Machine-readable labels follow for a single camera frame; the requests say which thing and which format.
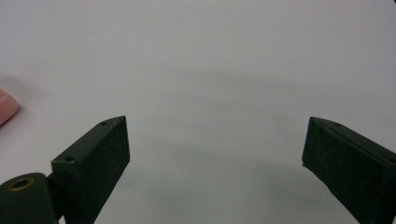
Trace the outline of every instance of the gray surface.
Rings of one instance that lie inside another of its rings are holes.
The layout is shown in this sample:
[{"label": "gray surface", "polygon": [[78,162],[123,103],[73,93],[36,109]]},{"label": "gray surface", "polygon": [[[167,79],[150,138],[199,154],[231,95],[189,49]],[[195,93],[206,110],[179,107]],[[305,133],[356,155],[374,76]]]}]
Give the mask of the gray surface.
[{"label": "gray surface", "polygon": [[96,223],[357,223],[301,155],[310,116],[394,150],[393,1],[2,1],[0,181],[126,115]]}]

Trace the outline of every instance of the black metal part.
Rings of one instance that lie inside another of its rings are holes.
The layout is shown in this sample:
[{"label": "black metal part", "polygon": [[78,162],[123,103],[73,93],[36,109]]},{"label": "black metal part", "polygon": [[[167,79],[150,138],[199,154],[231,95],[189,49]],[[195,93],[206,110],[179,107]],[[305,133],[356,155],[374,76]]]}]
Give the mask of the black metal part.
[{"label": "black metal part", "polygon": [[311,118],[303,163],[359,223],[396,215],[396,154],[347,127]]},{"label": "black metal part", "polygon": [[100,122],[55,158],[53,173],[0,186],[1,224],[93,223],[130,161],[125,117]]},{"label": "black metal part", "polygon": [[0,223],[54,224],[47,179],[39,173],[20,175],[0,186]]}]

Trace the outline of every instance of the screw hole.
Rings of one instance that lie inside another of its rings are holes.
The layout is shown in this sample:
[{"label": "screw hole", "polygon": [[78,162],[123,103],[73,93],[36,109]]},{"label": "screw hole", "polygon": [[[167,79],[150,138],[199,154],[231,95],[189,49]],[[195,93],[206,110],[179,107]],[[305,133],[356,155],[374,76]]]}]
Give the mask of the screw hole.
[{"label": "screw hole", "polygon": [[8,190],[10,191],[18,191],[21,189],[26,189],[27,187],[31,186],[35,182],[33,178],[23,178],[15,181],[12,183],[9,187]]},{"label": "screw hole", "polygon": [[66,157],[64,158],[65,161],[73,161],[75,158],[74,157]]}]

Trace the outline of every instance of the pink object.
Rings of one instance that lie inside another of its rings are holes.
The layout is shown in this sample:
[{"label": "pink object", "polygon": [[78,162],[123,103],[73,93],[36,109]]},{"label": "pink object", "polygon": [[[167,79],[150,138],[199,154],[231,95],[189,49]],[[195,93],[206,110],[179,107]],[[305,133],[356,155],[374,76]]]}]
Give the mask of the pink object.
[{"label": "pink object", "polygon": [[17,110],[18,104],[14,97],[0,90],[0,125],[11,118]]}]

